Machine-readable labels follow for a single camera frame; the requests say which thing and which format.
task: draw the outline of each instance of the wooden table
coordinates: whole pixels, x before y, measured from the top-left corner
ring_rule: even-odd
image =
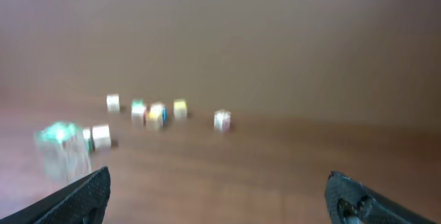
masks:
[[[433,221],[441,221],[441,139],[393,128],[314,123],[233,112],[234,129],[213,131],[193,112],[162,132],[130,125],[128,113],[89,105],[3,104],[0,217],[56,188],[43,174],[33,132],[58,120],[109,123],[119,147],[95,154],[109,167],[105,223],[330,223],[327,176],[340,170]]]

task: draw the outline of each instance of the wall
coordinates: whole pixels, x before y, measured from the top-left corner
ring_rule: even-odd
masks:
[[[9,92],[441,126],[441,0],[0,0]]]

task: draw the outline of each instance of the beige background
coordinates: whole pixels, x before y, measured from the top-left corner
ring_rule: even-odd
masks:
[[[2,97],[28,90],[441,126],[441,0],[0,0]]]

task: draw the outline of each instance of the brown tabletop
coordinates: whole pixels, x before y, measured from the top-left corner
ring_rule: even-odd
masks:
[[[43,173],[33,132],[54,121],[109,123],[119,147],[94,154],[109,167],[105,223],[330,223],[328,173],[340,170],[433,221],[441,221],[439,136],[233,112],[213,131],[192,112],[160,132],[134,128],[102,105],[0,108],[0,218],[57,190]]]

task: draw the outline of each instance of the clear plastic container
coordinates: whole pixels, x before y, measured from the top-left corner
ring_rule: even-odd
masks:
[[[89,158],[92,146],[76,124],[54,123],[37,132],[35,141],[43,155],[45,173],[52,180],[70,184],[92,172]]]

